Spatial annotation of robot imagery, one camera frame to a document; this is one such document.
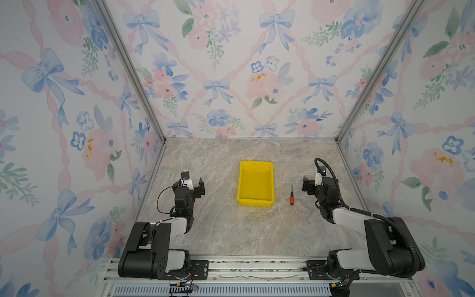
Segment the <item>yellow bin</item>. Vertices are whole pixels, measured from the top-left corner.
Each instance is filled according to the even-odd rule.
[[[241,162],[237,201],[240,205],[271,207],[275,201],[272,163]]]

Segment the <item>pink flower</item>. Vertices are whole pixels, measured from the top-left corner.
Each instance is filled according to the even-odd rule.
[[[169,81],[157,84],[157,90],[155,91],[157,98],[163,98],[164,100],[171,100],[176,95],[175,88],[170,85]]]
[[[191,12],[195,17],[195,25],[204,27],[206,29],[214,29],[216,27],[216,18],[218,14],[213,8],[211,0],[206,1],[206,4],[198,2],[198,7],[191,8]]]
[[[67,44],[82,48],[84,25],[77,11],[77,6],[71,0],[47,0],[51,15],[49,19],[59,37]]]
[[[314,134],[318,132],[318,122],[315,120],[305,120],[298,124],[297,132],[299,134]]]
[[[208,44],[209,38],[206,30],[202,27],[196,27],[193,31],[190,32],[188,37],[188,43],[194,49],[204,49]]]
[[[465,172],[450,153],[438,148],[426,150],[419,160],[410,163],[410,169],[422,186],[430,188],[431,192],[425,198],[432,200],[432,209],[446,208],[452,212],[455,211],[453,205],[462,202],[462,197],[455,194],[455,188],[465,181]]]
[[[446,49],[446,56],[452,63],[460,65],[465,57],[475,53],[475,33],[469,29],[468,33],[458,32],[452,37],[452,44]]]
[[[143,138],[143,148],[145,149],[145,152],[151,153],[156,142],[157,139],[155,138],[155,135],[152,132],[147,132]]]
[[[350,0],[314,0],[310,5],[310,14],[323,27],[342,16],[350,7],[350,2]]]
[[[228,138],[230,135],[236,135],[236,128],[230,125],[219,127],[214,129],[217,136],[222,136],[223,138]]]
[[[447,58],[444,55],[433,55],[427,59],[420,67],[420,77],[429,80],[438,76],[444,70]]]
[[[444,282],[430,270],[424,269],[418,272],[415,278],[424,296],[447,297],[451,295]]]
[[[355,86],[359,86],[361,89],[363,89],[367,82],[368,82],[367,78],[360,78],[360,82],[355,84]]]
[[[101,129],[94,129],[88,136],[83,149],[83,160],[87,169],[94,172],[96,180],[104,178],[111,154],[116,154],[118,144],[115,135],[105,134]]]
[[[154,82],[153,79],[151,78],[144,78],[144,79],[145,79],[145,83],[143,84],[143,86],[145,87],[145,89],[147,89],[149,86],[153,87],[153,82]]]
[[[362,181],[365,182],[366,186],[369,186],[370,183],[373,182],[373,170],[371,168],[368,168],[366,163],[360,162],[360,165],[358,165],[358,169],[360,170],[360,176],[361,178],[360,183]]]
[[[171,76],[167,75],[167,69],[165,69],[165,67],[163,67],[161,69],[161,71],[159,71],[156,68],[153,71],[155,73],[155,75],[153,76],[153,79],[155,81],[159,81],[159,82],[162,82],[162,83],[170,83],[171,82]]]
[[[260,72],[257,75],[251,76],[247,81],[246,97],[250,99],[264,99],[265,96],[269,95],[272,98],[276,95],[274,90],[279,90],[277,76],[271,72]]]

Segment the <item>blue flower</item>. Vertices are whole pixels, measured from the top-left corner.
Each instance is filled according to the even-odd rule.
[[[219,20],[223,20],[227,24],[228,20],[226,18],[229,16],[228,9],[221,8],[219,10],[219,14],[221,15],[221,18],[219,18]]]
[[[456,263],[436,260],[434,261],[433,266],[437,270],[436,274],[444,282],[450,293],[452,293],[452,296],[461,297],[461,291],[468,296],[475,296],[475,290],[473,287],[457,276],[458,266]]]
[[[13,152],[16,148],[8,143],[11,142],[13,135],[7,135],[0,140],[0,160],[5,156],[5,151]]]
[[[172,77],[173,71],[171,67],[176,66],[177,62],[175,60],[168,60],[167,56],[160,52],[158,55],[152,55],[152,58],[155,60],[152,64],[157,67],[157,70],[161,71],[163,67],[167,70],[167,75]]]
[[[454,85],[454,91],[457,90],[458,86],[467,86],[467,82],[465,80],[471,79],[474,72],[473,69],[468,71],[469,68],[470,66],[467,66],[462,71],[456,70],[455,79],[452,78],[447,81],[449,85]]]
[[[358,1],[345,13],[345,23],[342,25],[342,38],[361,37],[368,34],[381,23],[379,0]]]
[[[221,37],[219,37],[219,40],[221,41],[226,41],[226,42],[229,42],[229,38],[230,37],[233,37],[233,35],[229,32],[229,25],[226,25],[226,27],[224,27],[224,24],[221,24],[221,30],[219,30],[219,33],[221,35]]]
[[[18,124],[18,117],[13,116],[7,119],[7,116],[3,110],[0,109],[0,135],[5,133],[5,130],[18,131],[20,128],[16,126]]]
[[[237,36],[238,33],[241,32],[241,28],[238,28],[239,21],[231,19],[229,23],[231,24],[231,27],[230,27],[231,31],[234,33],[235,36]]]
[[[111,239],[112,223],[110,218],[100,218],[89,230],[84,241],[84,258],[99,259],[105,250],[105,244]]]
[[[264,64],[264,66],[270,71],[276,71],[277,64],[279,64],[279,59],[277,59],[275,56],[269,56],[266,58],[266,63]]]
[[[450,135],[447,140],[442,144],[444,151],[451,153],[452,155],[460,155],[462,153],[462,145],[464,140],[461,138],[455,138]]]
[[[81,6],[81,13],[83,16],[83,24],[86,30],[91,34],[94,44],[102,50],[105,44],[109,43],[109,38],[102,28],[102,23],[97,16],[91,2],[86,2]]]
[[[76,118],[76,123],[81,125],[81,130],[83,132],[94,129],[94,122],[89,118],[89,113],[87,111],[79,112]]]
[[[241,13],[241,10],[237,9],[236,4],[233,3],[232,10],[231,10],[231,16],[235,19],[238,19],[239,18],[239,13]]]
[[[312,108],[308,111],[307,111],[306,108],[302,108],[301,112],[298,115],[298,118],[300,120],[316,120],[317,117],[316,117],[316,115],[314,115],[314,113],[316,113],[317,111],[318,111],[318,109],[316,109],[316,108]]]
[[[252,73],[257,73],[264,70],[264,66],[262,66],[261,61],[257,61],[256,63],[251,64],[251,69],[252,69]]]
[[[209,125],[213,127],[216,127],[218,125],[224,127],[231,123],[231,116],[224,109],[211,110],[210,113],[207,115],[207,118]]]
[[[472,150],[466,150],[462,154],[464,159],[464,167],[468,172],[475,172],[475,146],[472,147]]]
[[[145,179],[145,175],[143,175],[140,178],[140,171],[139,171],[138,168],[136,168],[133,171],[132,182],[129,186],[129,195],[133,195],[134,192],[137,192],[137,200],[138,200],[139,203],[140,203],[140,187],[139,187],[139,184],[144,184],[146,182],[147,182],[147,180]]]
[[[73,132],[73,139],[71,139],[71,145],[77,150],[82,151],[84,148],[84,142],[86,142],[86,135],[84,133]]]
[[[363,159],[366,161],[368,168],[373,171],[381,169],[383,164],[383,150],[375,142],[370,142],[363,151]]]

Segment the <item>wire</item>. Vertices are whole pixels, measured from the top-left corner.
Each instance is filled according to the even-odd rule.
[[[369,211],[364,211],[364,210],[360,210],[360,209],[348,206],[348,204],[346,204],[345,201],[343,201],[342,193],[340,191],[340,185],[338,184],[338,180],[337,180],[337,178],[335,176],[335,173],[333,172],[332,168],[324,160],[322,160],[320,158],[315,158],[315,160],[314,160],[315,166],[317,166],[317,170],[320,174],[321,174],[321,168],[318,165],[317,161],[320,161],[323,165],[325,165],[326,168],[328,169],[328,171],[330,172],[330,174],[332,175],[333,179],[335,180],[336,189],[337,189],[337,192],[338,192],[338,199],[340,200],[340,202],[342,203],[342,205],[346,209],[348,209],[349,211],[353,211],[353,212],[357,212],[357,213],[361,213],[361,214],[373,217],[375,219],[382,220],[382,221],[386,222],[388,225],[390,225],[393,228],[393,230],[395,230],[398,234],[401,235],[404,243],[409,248],[409,251],[410,251],[410,254],[411,254],[411,269],[409,270],[409,272],[407,274],[398,274],[398,275],[393,275],[393,276],[398,277],[398,278],[410,278],[416,272],[418,272],[419,268],[420,268],[419,256],[416,252],[416,249],[414,248],[414,245],[412,244],[409,237],[405,234],[405,232],[395,222],[393,222],[392,220],[390,220],[386,217],[383,217],[383,216],[381,216],[379,214],[376,214],[376,213],[371,213]]]
[[[170,186],[170,187],[168,187],[168,188],[163,189],[163,190],[160,192],[160,194],[158,194],[158,197],[157,197],[157,210],[158,210],[159,213],[169,214],[168,212],[163,212],[163,211],[160,211],[160,210],[158,209],[158,199],[160,198],[160,195],[161,195],[166,189],[169,189],[169,188],[171,188],[171,187],[173,187],[173,186]]]

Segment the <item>blue bow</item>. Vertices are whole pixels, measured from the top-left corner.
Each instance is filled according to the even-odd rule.
[[[67,243],[67,254],[71,255],[71,250],[77,248],[73,237],[75,225],[72,219],[61,219],[61,216],[75,216],[94,209],[94,206],[88,206],[89,199],[87,199],[83,204],[68,211],[67,209],[76,202],[76,199],[76,195],[71,190],[63,190],[58,197],[58,207],[51,214],[51,218],[46,219],[41,225],[36,234],[36,239],[41,241],[50,240],[55,235],[57,225],[59,224],[71,234]]]
[[[140,187],[139,187],[139,184],[143,184],[143,183],[146,183],[146,179],[145,179],[145,175],[142,176],[142,178],[139,178],[140,177],[140,171],[138,168],[136,168],[134,171],[133,171],[133,178],[132,178],[132,182],[130,183],[130,186],[129,186],[129,195],[133,195],[133,192],[137,192],[137,201],[140,203]]]
[[[310,98],[317,96],[318,93],[320,93],[320,88],[322,89],[322,94],[325,97],[326,101],[329,101],[328,96],[333,96],[333,93],[327,90],[326,86],[334,86],[336,84],[337,79],[338,79],[338,76],[336,75],[332,75],[328,78],[319,78],[319,77],[311,78],[308,81],[308,85],[317,86],[317,87],[315,88],[311,96],[305,97],[304,99],[302,99],[301,102],[307,103],[307,101]]]
[[[180,131],[183,132],[183,134],[185,134],[189,138],[191,138],[191,135],[193,134],[185,130],[185,129],[188,129],[187,121],[181,121],[179,123],[168,122],[168,123],[165,123],[165,125],[170,129],[175,128],[175,135],[173,135],[172,137],[177,137],[177,135],[180,135]]]
[[[230,99],[234,98],[233,96],[226,94],[222,90],[222,89],[225,89],[225,90],[229,89],[229,79],[227,78],[223,78],[220,81],[210,81],[210,80],[204,81],[203,88],[205,90],[213,89],[213,97],[210,100],[207,100],[205,102],[205,105],[208,105],[208,106],[211,104],[211,101],[213,101],[214,99],[218,97],[218,91],[221,94],[221,96],[223,96],[224,100],[226,100],[229,104],[231,104]]]
[[[273,15],[270,12],[263,13],[259,16],[259,24],[261,28],[267,28],[270,27],[269,31],[269,38],[267,39],[267,42],[261,44],[256,48],[256,51],[259,52],[259,54],[262,54],[262,51],[266,47],[268,43],[271,43],[274,41],[276,38],[276,24],[290,28],[292,27],[292,24],[294,23],[294,18],[295,18],[295,12],[293,10],[287,10],[283,14],[276,14]],[[281,26],[277,26],[277,31],[279,32],[279,37],[280,37],[280,42],[284,45],[284,47],[289,50],[289,42],[292,42],[294,39],[290,38],[287,34],[285,34],[284,30],[282,29]]]
[[[392,25],[393,29],[397,30],[399,28],[403,17],[404,15],[400,15],[396,18],[396,20],[394,21],[394,24]],[[418,19],[414,23],[414,26],[412,26],[411,28],[412,35],[414,37],[419,36],[419,34],[422,32],[426,24],[427,24],[427,18]],[[404,40],[404,45],[402,46],[401,62],[404,62],[404,57],[406,56],[406,54],[410,54],[410,53],[412,53],[412,50],[411,50],[411,45],[409,43],[409,35],[408,35],[406,39]]]
[[[261,137],[264,137],[264,135],[269,135],[269,137],[277,137],[277,135],[275,135],[274,133],[272,133],[271,131],[275,131],[277,128],[277,124],[270,124],[270,125],[256,125],[254,126],[254,130],[256,131],[260,131],[261,132],[261,135],[259,136],[259,138]]]
[[[377,131],[378,137],[387,135],[393,136],[396,134],[394,141],[392,143],[392,154],[398,149],[401,151],[401,144],[399,143],[399,135],[402,132],[402,136],[404,138],[408,138],[414,133],[415,127],[413,124],[406,123],[406,121],[402,118],[402,115],[399,111],[395,111],[391,116],[391,121],[395,123],[395,125],[391,128],[391,130],[384,132],[384,131]]]
[[[150,27],[146,27],[147,31],[145,31],[145,28],[143,27],[142,24],[151,26],[154,28],[160,28],[160,22],[158,20],[158,14],[154,10],[148,10],[144,14],[139,14],[138,16],[135,16],[133,13],[126,13],[122,15],[123,21],[129,27],[130,29],[133,29],[137,26],[139,26],[139,32],[140,32],[140,37],[142,37],[142,43],[137,45],[135,47],[134,52],[139,53],[140,55],[142,54],[142,48],[145,43],[148,42],[148,34],[152,36],[153,39],[165,50],[168,51],[167,46],[165,45],[165,42],[168,42],[168,39],[158,35],[155,33]]]
[[[140,109],[140,107],[137,106],[137,100],[131,101],[129,99],[130,97],[132,97],[132,93],[130,92],[129,86],[124,85],[122,96],[117,99],[117,106],[119,106],[120,110],[124,110],[124,107],[127,109],[129,113],[129,129],[132,128],[132,110],[130,110],[130,107]]]
[[[350,138],[353,138],[354,135],[355,135],[355,129],[351,128],[348,131],[348,135],[346,135],[345,137],[345,148],[350,146]]]
[[[66,120],[66,115],[63,109],[65,98],[63,91],[54,81],[49,79],[48,76],[71,92],[84,95],[84,93],[77,88],[79,80],[64,79],[53,74],[63,71],[64,66],[59,60],[55,51],[50,48],[46,48],[43,54],[43,62],[40,62],[38,67],[29,67],[21,75],[21,80],[23,80],[23,82],[35,93],[39,93],[43,90],[46,80],[48,87],[51,89],[53,94],[55,94],[59,101],[58,122],[60,127],[63,126],[63,123],[69,124]]]

